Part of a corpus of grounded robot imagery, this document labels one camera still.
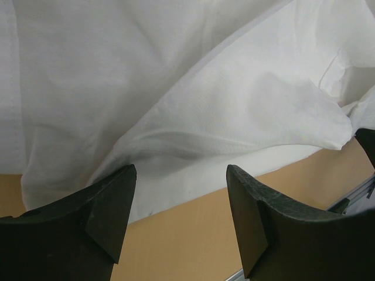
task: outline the tan surface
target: tan surface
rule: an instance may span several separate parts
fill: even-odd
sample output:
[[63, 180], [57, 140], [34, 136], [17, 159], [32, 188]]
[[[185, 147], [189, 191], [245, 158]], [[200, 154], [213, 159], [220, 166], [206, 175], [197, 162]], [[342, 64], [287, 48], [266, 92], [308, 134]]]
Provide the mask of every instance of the tan surface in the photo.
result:
[[[326, 208], [373, 173], [354, 140], [260, 176], [265, 184]], [[19, 176], [0, 176], [0, 216], [23, 212]], [[221, 281], [241, 268], [227, 190], [222, 189], [128, 226], [111, 281]]]

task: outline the wrinkled fabric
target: wrinkled fabric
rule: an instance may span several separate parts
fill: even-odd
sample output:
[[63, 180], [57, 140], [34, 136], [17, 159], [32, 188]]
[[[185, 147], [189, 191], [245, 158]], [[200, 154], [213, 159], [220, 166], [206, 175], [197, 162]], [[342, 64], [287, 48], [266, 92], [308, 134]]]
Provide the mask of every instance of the wrinkled fabric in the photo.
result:
[[1, 0], [0, 172], [32, 209], [134, 163], [134, 221], [341, 149], [375, 125], [374, 2]]

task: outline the white sheet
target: white sheet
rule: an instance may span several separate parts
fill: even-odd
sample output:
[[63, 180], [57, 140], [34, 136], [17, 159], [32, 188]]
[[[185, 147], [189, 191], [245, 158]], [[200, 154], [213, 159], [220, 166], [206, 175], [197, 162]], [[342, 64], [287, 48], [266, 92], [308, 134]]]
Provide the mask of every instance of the white sheet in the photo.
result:
[[375, 81], [352, 83], [375, 67], [365, 1], [15, 0], [15, 14], [0, 3], [17, 26], [0, 38], [19, 42], [7, 64], [22, 97], [0, 104], [22, 106], [25, 136], [0, 135], [0, 149], [21, 151], [8, 162], [28, 209], [135, 163], [133, 221], [225, 187], [229, 163], [256, 176], [375, 124]]
[[0, 0], [0, 173], [25, 168], [16, 16], [11, 1]]

